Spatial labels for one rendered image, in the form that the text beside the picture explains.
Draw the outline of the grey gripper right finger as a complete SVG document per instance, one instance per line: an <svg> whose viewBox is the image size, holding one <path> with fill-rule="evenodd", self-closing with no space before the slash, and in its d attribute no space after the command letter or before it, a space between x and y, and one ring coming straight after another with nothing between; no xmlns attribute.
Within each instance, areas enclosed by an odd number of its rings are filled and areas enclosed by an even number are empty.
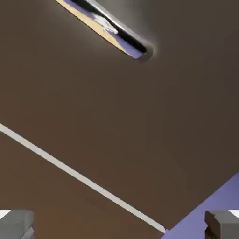
<svg viewBox="0 0 239 239"><path fill-rule="evenodd" d="M205 239L239 239L239 210L206 211Z"/></svg>

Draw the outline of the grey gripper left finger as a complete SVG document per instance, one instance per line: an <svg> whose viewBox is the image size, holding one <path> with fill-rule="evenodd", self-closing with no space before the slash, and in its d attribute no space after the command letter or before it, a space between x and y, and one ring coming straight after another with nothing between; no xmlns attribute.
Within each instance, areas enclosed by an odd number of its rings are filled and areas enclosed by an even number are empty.
<svg viewBox="0 0 239 239"><path fill-rule="evenodd" d="M34 239L34 212L0 210L0 239Z"/></svg>

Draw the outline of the brown plain drawer front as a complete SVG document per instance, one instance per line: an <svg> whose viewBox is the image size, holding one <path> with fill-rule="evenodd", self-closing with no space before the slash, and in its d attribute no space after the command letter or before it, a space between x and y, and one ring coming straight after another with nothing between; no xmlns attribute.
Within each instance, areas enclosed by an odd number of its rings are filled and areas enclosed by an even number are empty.
<svg viewBox="0 0 239 239"><path fill-rule="evenodd" d="M0 133L0 209L35 213L35 239L161 239L162 233Z"/></svg>

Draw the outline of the brown wooden cabinet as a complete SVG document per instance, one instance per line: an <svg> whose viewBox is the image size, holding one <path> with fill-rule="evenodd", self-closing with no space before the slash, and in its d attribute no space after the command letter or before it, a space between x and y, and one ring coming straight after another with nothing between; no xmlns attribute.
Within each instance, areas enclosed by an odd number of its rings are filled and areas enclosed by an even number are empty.
<svg viewBox="0 0 239 239"><path fill-rule="evenodd" d="M5 125L0 123L0 133L5 134L14 141L20 143L25 148L31 150L38 156L42 157L52 165L66 172L89 188L98 192L105 198L141 219L148 225L162 233L161 239L203 239L204 238L204 212L206 210L224 210L226 208L235 209L239 207L239 180L238 173L230 177L217 190L210 194L200 205L194 208L188 215L181 219L172 228L167 229L146 214L134 208L124 200L107 191L97 183L80 174L69 165L58 160L51 154L39 148L32 142L28 141L21 135L18 135Z"/></svg>

